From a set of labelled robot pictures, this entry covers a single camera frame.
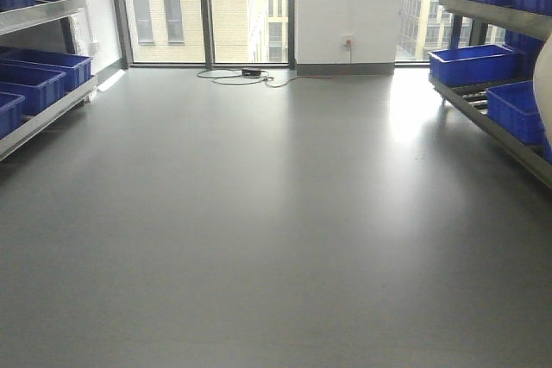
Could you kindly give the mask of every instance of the metal shelving rack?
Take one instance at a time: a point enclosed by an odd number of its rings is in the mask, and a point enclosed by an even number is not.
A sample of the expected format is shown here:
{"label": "metal shelving rack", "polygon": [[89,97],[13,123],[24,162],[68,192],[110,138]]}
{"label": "metal shelving rack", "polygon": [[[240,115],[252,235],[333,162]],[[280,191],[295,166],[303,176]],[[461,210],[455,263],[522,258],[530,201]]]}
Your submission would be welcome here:
{"label": "metal shelving rack", "polygon": [[[458,16],[470,17],[476,21],[527,34],[543,41],[547,40],[552,34],[552,16],[538,15],[523,10],[469,0],[439,0],[439,2],[447,11]],[[538,151],[541,148],[526,146],[486,115],[485,89],[497,84],[509,84],[515,81],[451,88],[430,77],[430,82],[444,99],[454,105],[478,127],[490,134],[527,170],[552,189],[552,165],[539,155]]]}
{"label": "metal shelving rack", "polygon": [[[37,4],[28,8],[0,13],[0,35],[9,34],[42,23],[64,19],[85,6],[84,0],[60,0]],[[82,103],[94,91],[97,80],[92,78],[76,90],[69,92],[39,115],[23,123],[17,130],[0,140],[0,161],[12,154],[40,131],[48,127],[70,109]]]}

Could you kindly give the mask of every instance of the white object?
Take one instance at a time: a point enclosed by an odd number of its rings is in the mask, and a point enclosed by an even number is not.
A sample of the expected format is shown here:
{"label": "white object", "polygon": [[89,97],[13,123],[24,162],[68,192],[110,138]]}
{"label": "white object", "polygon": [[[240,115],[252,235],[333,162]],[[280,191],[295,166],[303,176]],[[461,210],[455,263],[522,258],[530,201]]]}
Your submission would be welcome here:
{"label": "white object", "polygon": [[536,60],[533,85],[546,136],[552,142],[552,37],[546,41]]}

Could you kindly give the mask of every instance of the white wall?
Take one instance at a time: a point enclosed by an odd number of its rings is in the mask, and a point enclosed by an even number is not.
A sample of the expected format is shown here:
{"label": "white wall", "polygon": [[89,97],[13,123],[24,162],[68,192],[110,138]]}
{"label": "white wall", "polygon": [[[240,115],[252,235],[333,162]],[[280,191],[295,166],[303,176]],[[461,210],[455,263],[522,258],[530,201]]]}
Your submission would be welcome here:
{"label": "white wall", "polygon": [[[79,52],[94,57],[92,71],[101,71],[121,58],[113,0],[85,0],[86,10],[73,19]],[[99,49],[91,47],[97,42]]]}
{"label": "white wall", "polygon": [[354,36],[354,63],[395,61],[401,0],[297,0],[298,64],[345,64],[342,36]]}

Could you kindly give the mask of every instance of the baseboard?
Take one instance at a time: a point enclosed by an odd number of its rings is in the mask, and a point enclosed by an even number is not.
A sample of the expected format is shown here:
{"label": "baseboard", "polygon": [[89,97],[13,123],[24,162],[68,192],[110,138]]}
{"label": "baseboard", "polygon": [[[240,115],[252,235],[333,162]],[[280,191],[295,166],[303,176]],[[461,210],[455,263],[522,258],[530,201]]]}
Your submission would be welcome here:
{"label": "baseboard", "polygon": [[109,78],[111,78],[117,71],[123,69],[123,60],[122,58],[112,63],[111,65],[105,67],[102,71],[96,74],[97,84],[100,85]]}
{"label": "baseboard", "polygon": [[392,75],[395,63],[381,64],[297,64],[297,74],[301,75]]}

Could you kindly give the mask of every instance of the glass window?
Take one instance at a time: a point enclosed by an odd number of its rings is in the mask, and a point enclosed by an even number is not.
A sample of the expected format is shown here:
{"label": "glass window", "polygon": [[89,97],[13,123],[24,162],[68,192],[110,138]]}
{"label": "glass window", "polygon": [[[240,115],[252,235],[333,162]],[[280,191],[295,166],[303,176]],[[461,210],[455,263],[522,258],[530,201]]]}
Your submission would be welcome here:
{"label": "glass window", "polygon": [[274,0],[268,0],[268,15],[274,16]]}
{"label": "glass window", "polygon": [[267,63],[271,47],[279,47],[283,59],[287,59],[283,25],[288,16],[285,9],[282,16],[270,16],[270,2],[275,9],[273,15],[278,14],[278,4],[274,4],[278,0],[212,0],[217,63]]}
{"label": "glass window", "polygon": [[138,43],[154,43],[154,31],[152,30],[152,16],[149,8],[149,0],[132,0],[135,15],[136,38]]}
{"label": "glass window", "polygon": [[[448,47],[452,22],[446,12],[438,20],[439,8],[437,0],[403,0],[397,60],[426,61],[427,52]],[[467,46],[470,28],[471,21],[464,19],[461,47]]]}
{"label": "glass window", "polygon": [[[135,62],[205,62],[201,0],[127,0],[125,4]],[[144,27],[149,28],[151,41],[146,41]]]}
{"label": "glass window", "polygon": [[268,49],[268,62],[281,62],[282,61],[282,48],[270,47]]}
{"label": "glass window", "polygon": [[284,14],[282,2],[283,0],[278,0],[278,16],[282,16]]}
{"label": "glass window", "polygon": [[282,43],[282,23],[281,22],[269,22],[268,23],[268,39],[271,46],[273,44]]}

